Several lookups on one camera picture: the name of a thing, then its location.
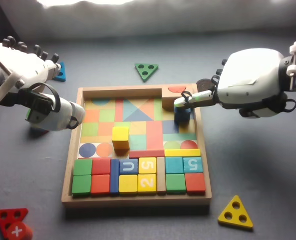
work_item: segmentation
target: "robotic arm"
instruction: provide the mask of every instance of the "robotic arm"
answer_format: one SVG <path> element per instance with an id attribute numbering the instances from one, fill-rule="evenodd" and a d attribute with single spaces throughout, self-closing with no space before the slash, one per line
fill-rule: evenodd
<path id="1" fill-rule="evenodd" d="M 34 53 L 26 53 L 23 42 L 16 44 L 11 36 L 0 43 L 0 105 L 15 104 L 30 108 L 27 121 L 32 127 L 49 131 L 74 129 L 82 123 L 83 107 L 59 97 L 46 81 L 60 72 L 59 56 L 54 54 L 46 60 L 48 53 L 34 46 Z M 41 93 L 47 87 L 50 94 Z"/>
<path id="2" fill-rule="evenodd" d="M 239 109 L 245 118 L 290 113 L 296 101 L 288 99 L 285 92 L 296 91 L 296 42 L 290 54 L 284 57 L 265 48 L 233 53 L 222 61 L 224 67 L 216 75 L 197 83 L 201 87 L 198 93 L 183 92 L 174 106 L 184 109 L 220 104 L 225 109 Z M 287 102 L 294 102 L 294 107 L 287 109 Z"/>

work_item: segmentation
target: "white plus sign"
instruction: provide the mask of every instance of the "white plus sign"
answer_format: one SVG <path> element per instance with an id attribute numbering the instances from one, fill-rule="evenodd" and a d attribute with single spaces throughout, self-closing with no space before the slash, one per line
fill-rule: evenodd
<path id="1" fill-rule="evenodd" d="M 18 226 L 15 227 L 15 231 L 12 231 L 11 234 L 16 234 L 16 237 L 19 236 L 19 232 L 22 232 L 22 229 L 18 229 Z"/>

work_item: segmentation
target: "table surface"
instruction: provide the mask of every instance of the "table surface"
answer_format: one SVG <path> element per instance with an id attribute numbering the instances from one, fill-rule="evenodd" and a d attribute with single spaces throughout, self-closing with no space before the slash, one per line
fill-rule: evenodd
<path id="1" fill-rule="evenodd" d="M 296 30 L 34 42 L 65 62 L 67 81 L 49 81 L 75 101 L 79 87 L 195 83 L 247 48 L 289 55 Z M 134 63 L 159 64 L 143 83 Z M 296 99 L 296 93 L 289 94 Z M 0 209 L 28 208 L 34 239 L 296 239 L 296 110 L 244 119 L 219 105 L 202 109 L 213 199 L 195 207 L 66 210 L 60 201 L 71 131 L 34 138 L 22 106 L 0 106 Z M 254 231 L 219 226 L 239 195 Z"/>

